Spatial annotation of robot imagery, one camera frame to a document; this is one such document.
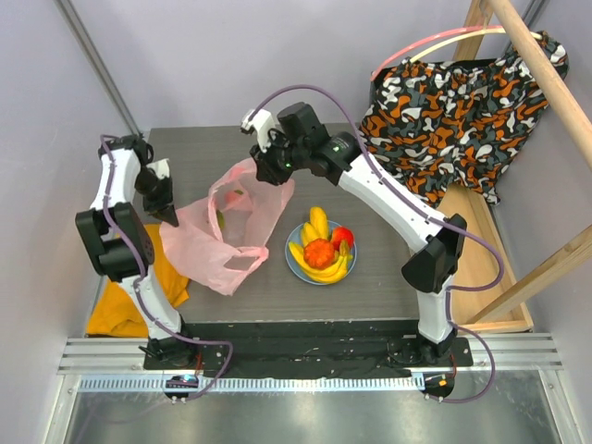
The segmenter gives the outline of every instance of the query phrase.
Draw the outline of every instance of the camouflage bag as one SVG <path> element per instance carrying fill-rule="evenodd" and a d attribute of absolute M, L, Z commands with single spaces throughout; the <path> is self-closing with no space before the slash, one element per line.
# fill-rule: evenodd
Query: camouflage bag
<path fill-rule="evenodd" d="M 541 48 L 562 78 L 568 59 L 545 32 Z M 548 102 L 512 47 L 499 59 L 410 62 L 375 80 L 361 125 L 368 149 L 393 177 L 438 206 L 449 184 L 500 201 L 495 185 Z"/>

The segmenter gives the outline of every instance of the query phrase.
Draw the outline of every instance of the metal floor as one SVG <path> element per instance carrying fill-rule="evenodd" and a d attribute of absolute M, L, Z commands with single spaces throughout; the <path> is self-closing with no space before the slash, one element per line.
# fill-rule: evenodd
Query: metal floor
<path fill-rule="evenodd" d="M 488 372 L 457 376 L 454 397 L 474 394 Z M 561 443 L 537 371 L 500 372 L 480 401 L 425 401 L 415 391 L 210 394 L 186 405 L 166 403 L 123 425 L 164 395 L 81 393 L 67 444 L 382 444 Z"/>
<path fill-rule="evenodd" d="M 329 126 L 330 132 L 344 129 Z M 211 184 L 249 157 L 253 137 L 238 127 L 153 129 L 149 142 L 156 158 L 170 159 L 175 202 L 182 207 L 205 197 Z M 308 171 L 299 171 L 294 178 L 296 191 L 267 244 L 267 262 L 232 297 L 191 283 L 191 298 L 179 308 L 185 320 L 417 318 L 415 292 L 401 275 L 410 256 L 402 238 L 365 203 L 325 179 Z M 325 208 L 331 220 L 351 228 L 357 238 L 358 261 L 339 285 L 311 286 L 293 276 L 286 264 L 286 238 L 308 219 L 315 205 Z"/>

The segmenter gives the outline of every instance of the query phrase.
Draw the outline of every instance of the red apple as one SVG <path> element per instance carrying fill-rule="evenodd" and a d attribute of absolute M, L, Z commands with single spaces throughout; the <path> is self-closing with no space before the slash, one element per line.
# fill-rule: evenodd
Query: red apple
<path fill-rule="evenodd" d="M 336 252 L 339 251 L 341 241 L 347 241 L 350 249 L 353 247 L 353 233 L 345 227 L 337 227 L 331 233 L 331 243 Z"/>

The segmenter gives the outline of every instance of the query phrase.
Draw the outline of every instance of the wooden table surface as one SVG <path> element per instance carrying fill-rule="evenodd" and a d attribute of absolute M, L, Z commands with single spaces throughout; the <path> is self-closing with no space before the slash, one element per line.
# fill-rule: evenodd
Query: wooden table surface
<path fill-rule="evenodd" d="M 330 133 L 343 129 L 329 126 Z M 238 127 L 153 129 L 149 139 L 156 159 L 170 159 L 177 208 L 206 196 L 212 183 L 249 156 L 253 140 Z M 191 298 L 179 308 L 185 321 L 416 318 L 415 292 L 401 275 L 410 256 L 402 238 L 365 203 L 325 179 L 309 171 L 292 178 L 296 189 L 267 244 L 269 259 L 231 297 L 192 282 Z M 356 236 L 356 266 L 336 285 L 307 284 L 286 263 L 286 238 L 314 205 Z"/>

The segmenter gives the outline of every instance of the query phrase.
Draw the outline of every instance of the wooden frame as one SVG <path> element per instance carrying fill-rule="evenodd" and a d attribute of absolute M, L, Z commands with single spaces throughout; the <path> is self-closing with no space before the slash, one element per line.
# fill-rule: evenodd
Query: wooden frame
<path fill-rule="evenodd" d="M 592 124 L 531 37 L 529 30 L 510 0 L 473 0 L 465 26 L 487 25 L 493 12 L 510 36 L 512 43 L 536 79 L 539 87 L 557 112 L 573 142 L 592 168 Z M 474 58 L 481 40 L 470 39 L 458 44 L 455 58 Z M 460 213 L 469 229 L 494 245 L 506 265 L 506 276 L 485 294 L 453 294 L 454 316 L 459 323 L 477 331 L 524 331 L 533 326 L 524 302 L 592 257 L 592 226 L 575 236 L 549 259 L 516 282 L 484 198 L 460 187 L 451 188 L 441 206 L 445 214 Z M 471 242 L 465 243 L 465 254 L 459 265 L 457 284 L 480 285 L 497 274 L 493 258 Z"/>

